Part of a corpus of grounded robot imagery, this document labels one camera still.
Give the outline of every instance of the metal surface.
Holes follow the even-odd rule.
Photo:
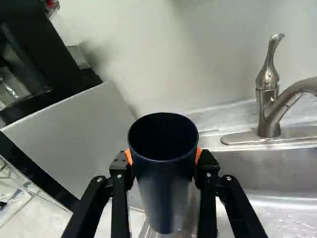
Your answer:
[[[291,142],[312,142],[317,140],[317,126],[296,126],[283,128],[279,137],[275,138],[260,138],[257,132],[253,130],[245,132],[237,132],[233,134],[224,135],[221,142],[225,145],[261,145],[261,144],[278,144]]]
[[[273,64],[275,49],[284,34],[273,35],[269,41],[268,51],[264,65],[256,78],[256,98],[259,112],[259,124],[257,135],[261,138],[277,138],[281,135],[280,121],[285,113],[302,97],[304,93],[312,93],[317,95],[317,77],[303,79],[289,86],[279,95],[279,75]],[[242,143],[242,139],[246,139],[246,143],[253,140],[253,136],[228,135],[221,141],[228,144]]]
[[[258,136],[274,138],[281,134],[279,122],[303,93],[317,95],[317,77],[307,78],[289,86],[274,102],[267,102],[260,113]]]
[[[225,146],[221,136],[200,136],[199,146],[212,151],[220,175],[239,180],[268,237],[317,237],[317,140]],[[218,203],[219,237],[234,237],[221,211]]]
[[[276,47],[283,38],[284,34],[275,34],[271,36],[263,67],[256,79],[257,90],[270,90],[278,87],[279,75],[275,69],[273,58]]]

